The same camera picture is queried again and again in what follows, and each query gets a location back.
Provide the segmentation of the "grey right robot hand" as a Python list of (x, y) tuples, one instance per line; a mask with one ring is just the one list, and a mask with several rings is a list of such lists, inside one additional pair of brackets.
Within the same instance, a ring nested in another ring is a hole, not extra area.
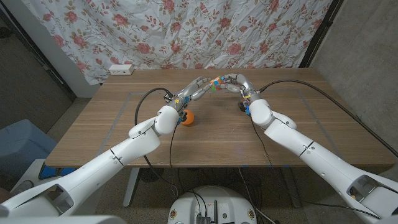
[(221, 89), (227, 89), (232, 93), (239, 93), (243, 98), (253, 102), (260, 100), (261, 96), (254, 85), (243, 74), (230, 73), (220, 77), (223, 84)]

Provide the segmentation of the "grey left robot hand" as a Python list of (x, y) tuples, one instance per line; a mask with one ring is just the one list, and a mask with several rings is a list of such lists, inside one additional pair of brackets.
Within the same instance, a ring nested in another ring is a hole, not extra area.
[(180, 90), (168, 104), (177, 112), (181, 112), (192, 100), (199, 100), (212, 86), (211, 78), (198, 77)]

